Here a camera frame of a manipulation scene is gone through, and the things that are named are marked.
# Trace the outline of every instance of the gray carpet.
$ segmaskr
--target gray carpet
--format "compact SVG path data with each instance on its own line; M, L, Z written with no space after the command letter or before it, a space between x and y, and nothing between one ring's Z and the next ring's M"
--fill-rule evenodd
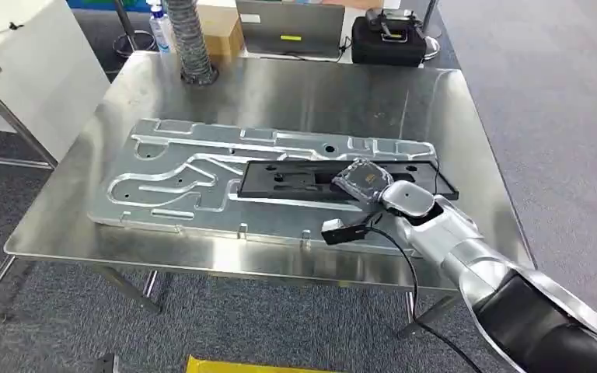
M441 11L536 260L597 309L597 2Z
M105 70L122 60L110 49L121 33L107 12L77 11L77 18ZM137 28L147 16L133 15ZM436 16L435 22L441 21ZM431 62L456 67L448 38ZM21 141L0 134L0 155L31 158ZM0 166L2 246L48 177L48 172ZM146 273L127 271L142 286ZM333 371L460 372L464 363L424 332L397 340L405 322L403 294L379 289L286 286L195 274L165 274L151 315L124 298L88 267L16 261L0 287L0 371L84 372L107 351L123 372L183 371L187 356ZM433 298L424 297L424 309ZM484 371L501 371L457 306L435 323Z

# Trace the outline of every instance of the aluminum fixture plate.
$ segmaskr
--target aluminum fixture plate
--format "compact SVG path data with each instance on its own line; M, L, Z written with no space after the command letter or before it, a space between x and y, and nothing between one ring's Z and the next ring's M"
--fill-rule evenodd
M89 209L97 223L283 245L324 245L321 225L365 216L346 202L237 197L249 160L433 160L426 142L141 120ZM393 229L384 218L380 228ZM378 237L334 249L396 249Z

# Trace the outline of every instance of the white table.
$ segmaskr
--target white table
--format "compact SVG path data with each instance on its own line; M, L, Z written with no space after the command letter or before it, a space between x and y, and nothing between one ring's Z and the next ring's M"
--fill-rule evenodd
M61 160L108 79L63 0L0 0L0 31L0 100ZM0 131L15 132L1 116Z

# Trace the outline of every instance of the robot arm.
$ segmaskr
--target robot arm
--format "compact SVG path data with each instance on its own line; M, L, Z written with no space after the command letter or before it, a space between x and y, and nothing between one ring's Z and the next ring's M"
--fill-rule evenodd
M444 197L393 182L362 159L333 182L395 216L399 236L459 288L478 331L516 371L597 372L597 313L545 274L489 247Z

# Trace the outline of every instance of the metal bracket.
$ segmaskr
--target metal bracket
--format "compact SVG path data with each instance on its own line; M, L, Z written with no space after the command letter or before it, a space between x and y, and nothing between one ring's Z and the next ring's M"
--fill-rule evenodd
M93 269L95 272L104 276L104 278L115 286L117 290L121 291L123 295L135 300L141 308L148 309L150 312L161 313L161 308L150 300L150 294L152 293L152 288L156 282L156 270L148 275L143 292L141 292L111 267L93 266Z
M104 354L97 359L93 373L118 373L120 358L114 353Z

